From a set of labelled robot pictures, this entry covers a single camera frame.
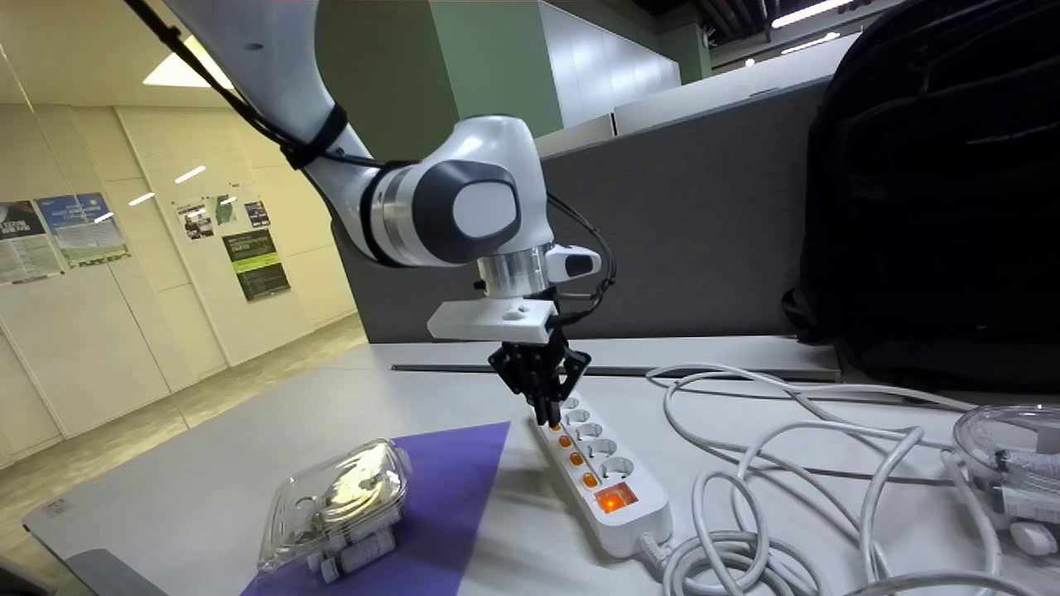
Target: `white power strip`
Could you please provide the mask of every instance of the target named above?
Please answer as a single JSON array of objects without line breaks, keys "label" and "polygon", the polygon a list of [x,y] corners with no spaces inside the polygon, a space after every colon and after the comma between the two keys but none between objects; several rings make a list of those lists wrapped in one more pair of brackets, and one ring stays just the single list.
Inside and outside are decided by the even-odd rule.
[{"label": "white power strip", "polygon": [[610,556],[632,556],[638,536],[655,543],[669,538],[665,489],[581,398],[573,395],[564,399],[555,427],[532,427]]}]

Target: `white table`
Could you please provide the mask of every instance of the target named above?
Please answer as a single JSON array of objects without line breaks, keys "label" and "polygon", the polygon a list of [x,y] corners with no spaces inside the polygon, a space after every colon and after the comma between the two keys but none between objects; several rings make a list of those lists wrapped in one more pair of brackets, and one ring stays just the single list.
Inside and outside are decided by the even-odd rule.
[{"label": "white table", "polygon": [[[770,336],[581,341],[579,346],[592,352],[600,365],[830,366],[826,353]],[[524,398],[512,398],[492,373],[390,371],[390,365],[475,365],[488,353],[488,344],[358,346],[75,485],[59,502],[36,510],[25,528],[99,592],[229,596],[253,575],[270,493],[283,473],[372,438],[508,419],[459,592],[660,592],[660,583],[638,562],[612,562],[592,546],[529,435]],[[671,498],[674,534],[690,536],[693,480],[728,470],[728,462],[674,438],[661,419],[660,390],[645,381],[588,373],[579,395],[652,466]],[[838,405],[838,409],[872,422],[923,422],[935,438],[947,438],[955,419],[949,413],[882,405]],[[780,419],[803,416],[778,399],[715,398],[683,398],[677,413],[697,435],[739,445]],[[875,456],[819,435],[801,435],[780,446],[794,459],[824,466],[866,470],[875,462]],[[936,470],[935,454],[918,456],[918,466]],[[857,502],[863,489],[861,480],[826,484],[846,485],[846,502]],[[773,534],[812,552],[824,570],[826,592],[852,590],[857,552],[797,502],[766,484],[762,489]],[[977,566],[974,534],[949,489],[895,485],[883,498],[882,521],[895,570]],[[1011,558],[1008,571],[1041,592],[1057,592],[1060,583],[1057,566],[1030,570]]]}]

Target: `ceiling light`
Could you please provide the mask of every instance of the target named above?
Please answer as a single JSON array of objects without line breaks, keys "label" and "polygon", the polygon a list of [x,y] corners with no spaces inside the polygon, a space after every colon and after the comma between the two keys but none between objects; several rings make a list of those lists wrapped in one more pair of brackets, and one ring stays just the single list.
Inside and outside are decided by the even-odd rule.
[{"label": "ceiling light", "polygon": [[[230,88],[230,79],[221,74],[221,65],[205,53],[205,45],[188,37],[185,45],[196,53],[196,60],[224,85]],[[143,85],[205,85],[205,79],[185,65],[175,53],[167,53],[146,79]]]},{"label": "ceiling light", "polygon": [[130,197],[130,204],[143,204],[147,197],[155,197],[155,193],[143,193],[143,194]]},{"label": "ceiling light", "polygon": [[196,169],[175,175],[171,184],[181,184],[181,182],[188,182],[188,180],[196,180],[196,175],[203,175],[203,171],[205,171],[205,164],[196,164]]},{"label": "ceiling light", "polygon": [[808,15],[819,15],[819,13],[826,13],[826,10],[838,10],[838,5],[846,5],[852,0],[824,0],[824,4],[812,4],[803,10],[794,10],[794,13],[785,13],[778,19],[770,19],[770,31],[780,31],[780,27],[791,27],[797,19],[808,19]]},{"label": "ceiling light", "polygon": [[812,49],[812,45],[830,44],[830,41],[838,41],[838,37],[840,37],[840,34],[826,31],[824,37],[808,41],[808,44],[797,44],[797,45],[785,45],[780,53],[801,53],[801,49]]}]

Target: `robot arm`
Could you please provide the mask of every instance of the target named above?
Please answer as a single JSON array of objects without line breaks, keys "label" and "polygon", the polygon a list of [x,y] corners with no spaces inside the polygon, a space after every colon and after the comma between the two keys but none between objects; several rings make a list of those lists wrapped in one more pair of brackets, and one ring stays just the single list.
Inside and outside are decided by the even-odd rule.
[{"label": "robot arm", "polygon": [[[126,4],[181,45],[146,0]],[[237,96],[224,99],[281,142],[367,257],[407,268],[475,260],[488,298],[447,302],[427,326],[432,336],[504,341],[489,365],[527,395],[539,422],[552,422],[588,365],[555,323],[552,285],[600,272],[600,256],[552,245],[527,121],[467,118],[420,163],[376,164],[316,74],[316,0],[166,4],[235,83]]]}]

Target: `clear plastic container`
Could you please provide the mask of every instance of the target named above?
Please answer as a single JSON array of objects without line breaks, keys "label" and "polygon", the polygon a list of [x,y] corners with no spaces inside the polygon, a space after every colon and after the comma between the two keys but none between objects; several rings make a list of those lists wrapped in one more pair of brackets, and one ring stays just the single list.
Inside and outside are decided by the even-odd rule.
[{"label": "clear plastic container", "polygon": [[955,427],[962,466],[979,485],[1054,489],[1060,502],[1060,406],[998,405]]},{"label": "clear plastic container", "polygon": [[270,571],[305,558],[323,583],[395,551],[407,459],[390,440],[288,478],[270,502],[259,570]]}]

